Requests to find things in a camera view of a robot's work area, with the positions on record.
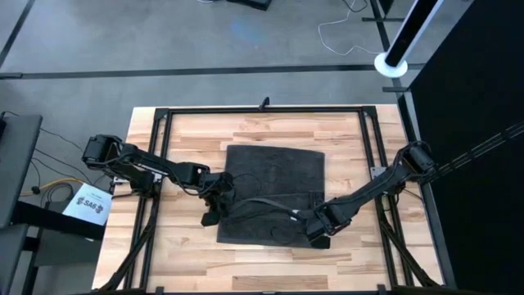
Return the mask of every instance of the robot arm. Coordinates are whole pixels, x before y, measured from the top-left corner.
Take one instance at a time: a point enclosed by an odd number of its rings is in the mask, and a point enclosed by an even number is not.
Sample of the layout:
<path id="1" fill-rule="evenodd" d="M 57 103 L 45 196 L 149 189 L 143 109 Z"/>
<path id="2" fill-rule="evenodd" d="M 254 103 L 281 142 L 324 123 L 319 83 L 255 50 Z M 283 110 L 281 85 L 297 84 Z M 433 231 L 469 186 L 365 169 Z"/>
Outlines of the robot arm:
<path id="1" fill-rule="evenodd" d="M 356 192 L 302 212 L 309 242 L 312 247 L 328 248 L 327 236 L 350 225 L 353 216 L 365 203 L 385 194 L 400 193 L 405 181 L 419 181 L 435 172 L 435 162 L 429 157 L 427 146 L 421 142 L 409 144 L 397 152 L 393 165 Z"/>
<path id="2" fill-rule="evenodd" d="M 206 201 L 210 211 L 202 217 L 204 226 L 218 224 L 229 205 L 228 200 L 233 200 L 233 177 L 229 173 L 210 173 L 210 167 L 197 163 L 174 163 L 123 143 L 116 136 L 99 134 L 91 137 L 82 161 L 91 170 L 101 170 L 106 175 L 128 180 L 133 192 L 145 197 L 153 197 L 155 184 L 161 181 L 161 177 L 167 177 L 184 192 Z"/>

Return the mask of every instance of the white paper sign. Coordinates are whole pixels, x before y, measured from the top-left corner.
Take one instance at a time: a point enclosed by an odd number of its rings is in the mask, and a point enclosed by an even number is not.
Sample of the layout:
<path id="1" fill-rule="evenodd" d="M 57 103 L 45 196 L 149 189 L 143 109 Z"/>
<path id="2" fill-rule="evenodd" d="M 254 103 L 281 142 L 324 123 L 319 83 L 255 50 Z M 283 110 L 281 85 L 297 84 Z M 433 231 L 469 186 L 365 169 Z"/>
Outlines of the white paper sign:
<path id="1" fill-rule="evenodd" d="M 111 195 L 83 184 L 62 214 L 97 225 L 104 225 L 111 209 Z"/>

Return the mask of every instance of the gray floor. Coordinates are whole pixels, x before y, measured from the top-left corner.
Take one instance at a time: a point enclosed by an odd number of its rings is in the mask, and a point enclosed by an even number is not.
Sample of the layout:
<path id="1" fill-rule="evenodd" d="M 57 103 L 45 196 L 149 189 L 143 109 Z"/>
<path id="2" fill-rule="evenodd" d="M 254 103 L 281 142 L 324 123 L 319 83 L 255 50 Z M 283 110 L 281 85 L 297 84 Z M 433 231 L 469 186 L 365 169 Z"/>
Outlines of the gray floor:
<path id="1" fill-rule="evenodd" d="M 356 1 L 355 8 L 361 4 Z M 25 3 L 0 0 L 0 48 Z M 412 3 L 397 0 L 390 16 L 405 16 Z M 445 1 L 408 61 L 427 61 L 469 4 Z M 225 1 L 36 0 L 0 72 L 373 63 L 366 52 L 355 49 L 341 57 L 320 43 L 317 25 L 343 19 L 346 12 L 340 0 L 273 0 L 267 12 Z M 323 27 L 326 42 L 340 52 L 354 45 L 380 52 L 377 27 L 361 22 L 362 16 L 373 16 L 371 9 Z M 399 28 L 386 24 L 390 40 Z M 409 71 L 403 85 L 417 73 Z M 382 86 L 392 86 L 391 81 L 373 71 L 0 80 L 0 111 L 42 114 L 45 128 L 84 145 L 94 134 L 124 137 L 133 107 L 258 104 L 266 96 L 273 104 L 395 103 L 395 95 L 383 93 Z M 38 146 L 83 167 L 79 152 L 56 138 L 42 134 Z M 43 182 L 58 177 L 39 169 Z M 25 187 L 34 181 L 30 172 Z M 20 260 L 12 294 L 20 293 L 27 259 Z M 94 263 L 42 269 L 34 294 L 88 291 L 94 270 Z"/>

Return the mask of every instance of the wooden table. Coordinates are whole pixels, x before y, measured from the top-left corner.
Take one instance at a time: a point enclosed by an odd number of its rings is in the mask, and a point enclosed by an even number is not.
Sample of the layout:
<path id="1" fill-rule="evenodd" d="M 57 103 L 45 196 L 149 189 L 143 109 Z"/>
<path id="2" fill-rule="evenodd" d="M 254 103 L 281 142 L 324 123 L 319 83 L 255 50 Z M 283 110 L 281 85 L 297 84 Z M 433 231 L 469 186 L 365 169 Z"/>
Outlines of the wooden table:
<path id="1" fill-rule="evenodd" d="M 128 143 L 147 150 L 154 111 L 154 107 L 133 110 Z M 396 105 L 377 105 L 377 112 L 391 163 L 396 151 L 406 144 L 400 115 Z M 176 115 L 173 120 L 168 155 L 171 161 L 203 163 L 216 172 L 224 169 L 229 144 L 302 148 L 326 154 L 327 198 L 352 193 L 369 181 L 355 113 Z M 376 149 L 373 154 L 378 162 Z M 414 184 L 408 184 L 408 189 L 419 194 Z M 115 193 L 128 191 L 129 188 L 123 186 Z M 111 277 L 128 253 L 137 202 L 137 197 L 114 200 L 94 288 Z M 422 201 L 402 193 L 398 207 L 408 249 L 422 268 L 441 283 Z M 227 292 L 374 290 L 377 284 L 388 285 L 372 202 L 360 210 L 351 226 L 332 238 L 329 250 L 217 243 L 217 227 L 200 225 L 205 211 L 202 200 L 184 194 L 168 180 L 164 182 L 149 292 L 155 286 L 164 286 L 166 292 Z M 394 256 L 402 283 L 396 250 Z M 141 264 L 139 257 L 133 280 L 135 286 L 138 286 Z"/>

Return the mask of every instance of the yellow cable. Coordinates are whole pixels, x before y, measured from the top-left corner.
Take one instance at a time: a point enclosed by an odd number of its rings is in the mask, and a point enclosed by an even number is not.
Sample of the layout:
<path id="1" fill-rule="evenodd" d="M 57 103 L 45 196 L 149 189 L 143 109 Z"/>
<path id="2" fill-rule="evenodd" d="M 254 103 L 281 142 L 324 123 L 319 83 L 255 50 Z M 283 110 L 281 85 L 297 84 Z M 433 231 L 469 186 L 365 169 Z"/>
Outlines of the yellow cable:
<path id="1" fill-rule="evenodd" d="M 76 178 L 63 178 L 63 179 L 57 179 L 55 181 L 52 181 L 48 184 L 45 184 L 43 186 L 40 187 L 40 191 L 46 189 L 46 188 L 49 188 L 50 186 L 52 185 L 55 185 L 55 184 L 59 184 L 59 183 L 63 183 L 63 182 L 76 182 L 76 183 L 79 183 L 79 184 L 83 184 L 84 181 L 80 180 L 80 179 L 76 179 Z M 32 191 L 27 191 L 27 192 L 22 192 L 20 194 L 21 197 L 26 197 L 26 196 L 31 196 L 33 195 L 33 192 Z"/>

